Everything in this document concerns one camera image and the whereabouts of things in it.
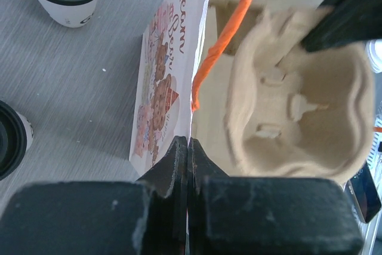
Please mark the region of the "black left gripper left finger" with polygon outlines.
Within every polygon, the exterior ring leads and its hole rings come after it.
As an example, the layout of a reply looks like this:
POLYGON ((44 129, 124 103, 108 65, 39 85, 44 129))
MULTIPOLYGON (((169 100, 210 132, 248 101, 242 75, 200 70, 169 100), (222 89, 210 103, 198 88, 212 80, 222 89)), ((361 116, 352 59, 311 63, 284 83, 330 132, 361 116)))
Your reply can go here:
POLYGON ((184 254, 187 139, 134 182, 33 183, 1 217, 2 254, 184 254))

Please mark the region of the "paper bag with orange handles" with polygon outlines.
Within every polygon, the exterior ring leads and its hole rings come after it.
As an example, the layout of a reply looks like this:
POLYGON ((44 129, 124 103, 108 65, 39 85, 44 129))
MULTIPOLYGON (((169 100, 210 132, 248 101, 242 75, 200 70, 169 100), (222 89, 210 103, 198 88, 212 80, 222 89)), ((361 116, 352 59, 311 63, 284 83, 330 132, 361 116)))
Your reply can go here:
MULTIPOLYGON (((164 0, 143 34, 134 111, 130 161, 145 173, 165 155, 175 136, 190 137, 192 80, 204 43, 208 0, 164 0)), ((211 100, 218 107, 205 125, 216 136, 212 160, 231 176, 246 176, 232 161, 224 117, 232 65, 214 81, 223 92, 211 100)))

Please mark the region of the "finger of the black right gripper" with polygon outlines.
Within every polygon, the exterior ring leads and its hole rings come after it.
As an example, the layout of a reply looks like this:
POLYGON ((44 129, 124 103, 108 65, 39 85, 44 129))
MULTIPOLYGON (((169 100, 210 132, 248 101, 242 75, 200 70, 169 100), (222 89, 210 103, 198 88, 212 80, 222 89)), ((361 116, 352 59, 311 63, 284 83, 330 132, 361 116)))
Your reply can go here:
POLYGON ((324 0, 320 6, 333 10, 304 37, 306 51, 381 39, 381 0, 324 0))

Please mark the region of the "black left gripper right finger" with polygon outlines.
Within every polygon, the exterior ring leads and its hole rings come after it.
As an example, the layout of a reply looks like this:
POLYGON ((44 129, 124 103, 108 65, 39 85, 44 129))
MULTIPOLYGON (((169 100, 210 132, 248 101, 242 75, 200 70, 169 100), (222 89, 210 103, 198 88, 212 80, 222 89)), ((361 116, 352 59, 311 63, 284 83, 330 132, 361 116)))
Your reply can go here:
POLYGON ((363 237, 336 182, 230 177, 188 147, 192 254, 359 254, 363 237))

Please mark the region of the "brown cardboard cup carrier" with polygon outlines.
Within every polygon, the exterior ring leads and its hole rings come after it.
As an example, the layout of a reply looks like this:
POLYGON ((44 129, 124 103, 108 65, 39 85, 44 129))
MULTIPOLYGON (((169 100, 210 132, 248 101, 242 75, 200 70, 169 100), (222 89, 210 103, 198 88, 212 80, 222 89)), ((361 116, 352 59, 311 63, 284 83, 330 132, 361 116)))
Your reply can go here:
POLYGON ((251 8, 236 46, 224 127, 246 176, 338 184, 363 166, 374 136, 374 77, 361 43, 306 52, 329 8, 251 8))

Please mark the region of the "white paper cup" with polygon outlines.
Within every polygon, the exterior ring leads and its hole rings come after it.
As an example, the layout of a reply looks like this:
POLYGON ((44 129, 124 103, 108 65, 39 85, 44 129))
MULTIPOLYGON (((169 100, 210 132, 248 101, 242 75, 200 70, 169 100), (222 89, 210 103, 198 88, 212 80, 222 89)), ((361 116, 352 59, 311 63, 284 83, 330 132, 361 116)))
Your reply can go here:
POLYGON ((91 0, 80 5, 61 5, 48 0, 38 0, 43 9, 58 24, 69 27, 82 27, 94 14, 98 0, 91 0))
POLYGON ((21 122, 24 126, 24 130, 26 133, 26 151, 28 151, 33 143, 33 138, 34 138, 34 131, 31 122, 22 114, 16 112, 16 114, 19 116, 21 119, 21 122))

